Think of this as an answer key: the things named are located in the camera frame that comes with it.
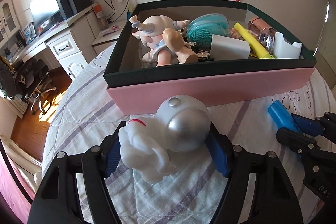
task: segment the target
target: screw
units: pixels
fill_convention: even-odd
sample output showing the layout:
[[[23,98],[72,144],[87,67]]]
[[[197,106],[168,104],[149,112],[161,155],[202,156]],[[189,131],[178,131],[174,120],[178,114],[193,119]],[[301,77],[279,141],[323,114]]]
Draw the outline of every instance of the screw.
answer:
[[[277,154],[275,154],[275,152],[273,151],[268,151],[267,152],[267,155],[270,157],[270,158],[275,158],[277,156]]]
[[[91,152],[93,152],[93,153],[96,153],[96,152],[98,152],[100,150],[100,146],[98,146],[98,145],[95,145],[95,146],[92,146],[91,147]]]
[[[242,147],[240,145],[234,145],[233,146],[233,151],[235,151],[235,152],[241,152],[242,151]]]
[[[65,153],[63,151],[58,152],[57,155],[56,155],[56,157],[59,158],[59,159],[63,158],[64,156],[65,156]]]

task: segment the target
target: blue plastic object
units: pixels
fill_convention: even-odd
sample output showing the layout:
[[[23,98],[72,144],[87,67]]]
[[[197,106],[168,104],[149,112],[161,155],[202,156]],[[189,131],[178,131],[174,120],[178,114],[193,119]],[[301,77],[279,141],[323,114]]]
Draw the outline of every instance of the blue plastic object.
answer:
[[[120,142],[119,142],[119,138],[117,138],[115,143],[112,146],[112,149],[110,150],[110,152],[107,155],[105,177],[108,178],[112,173],[114,173],[116,171],[120,159],[121,159],[121,156],[120,156]]]
[[[220,145],[212,134],[209,134],[208,138],[205,140],[205,143],[208,147],[217,171],[227,178],[230,173],[230,169],[227,164],[226,154],[221,149]]]
[[[268,108],[268,113],[272,116],[278,128],[285,127],[297,133],[302,133],[293,117],[279,100],[271,104]]]
[[[226,16],[222,14],[208,14],[193,20],[187,27],[186,35],[191,42],[201,48],[210,48],[212,35],[227,37],[230,32]]]

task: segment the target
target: striped bedsheet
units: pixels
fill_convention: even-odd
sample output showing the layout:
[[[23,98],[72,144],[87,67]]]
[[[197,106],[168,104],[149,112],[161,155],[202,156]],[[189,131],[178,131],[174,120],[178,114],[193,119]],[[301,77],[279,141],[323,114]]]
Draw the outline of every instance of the striped bedsheet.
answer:
[[[68,155],[83,153],[112,134],[120,121],[135,118],[124,116],[105,91],[103,73],[113,48],[114,45],[110,46],[86,66],[63,97],[48,131],[43,175],[58,152],[65,151]],[[277,129],[267,108],[277,99],[290,112],[309,118],[323,115],[325,111],[336,112],[335,99],[315,70],[307,84],[299,90],[210,107],[211,120],[233,144],[239,144],[253,153],[265,154],[269,150],[277,153],[297,193],[307,223],[314,216],[319,199],[302,183],[304,169],[300,159],[275,138]],[[320,137],[317,141],[322,149],[336,152],[336,145],[327,139]],[[215,170],[206,147],[190,153],[170,152],[169,155],[178,173],[165,177],[160,183],[145,183],[136,170],[128,169],[122,162],[106,180],[123,223],[201,224],[211,220],[227,180]],[[92,223],[83,176],[77,175],[77,180],[84,217]],[[252,196],[253,183],[250,183],[241,221],[248,217]]]

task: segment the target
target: wooden floor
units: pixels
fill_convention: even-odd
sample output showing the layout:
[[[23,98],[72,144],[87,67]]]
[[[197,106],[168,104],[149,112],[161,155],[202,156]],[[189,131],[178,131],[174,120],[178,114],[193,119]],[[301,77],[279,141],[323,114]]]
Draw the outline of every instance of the wooden floor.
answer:
[[[39,161],[42,161],[45,139],[57,106],[71,84],[71,79],[62,67],[51,70],[50,77],[57,87],[57,90],[50,91],[46,98],[45,105],[52,105],[50,110],[42,115],[36,105],[36,114],[32,115],[29,106],[23,119],[17,117],[11,137],[21,149]]]

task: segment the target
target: white toy figure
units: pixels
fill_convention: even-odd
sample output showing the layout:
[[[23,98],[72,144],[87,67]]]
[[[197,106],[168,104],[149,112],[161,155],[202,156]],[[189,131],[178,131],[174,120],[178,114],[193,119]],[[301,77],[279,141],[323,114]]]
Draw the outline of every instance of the white toy figure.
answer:
[[[179,32],[189,25],[190,20],[173,21],[166,16],[151,16],[140,23],[137,16],[132,16],[129,21],[133,28],[138,29],[132,35],[151,49],[143,56],[143,62],[157,62],[158,66],[176,62],[180,64],[198,62],[197,55],[191,50],[190,45],[184,42]]]
[[[132,119],[119,130],[121,160],[146,182],[160,182],[176,174],[167,149],[195,150],[209,129],[209,112],[202,102],[188,95],[174,96],[161,104],[154,118]]]

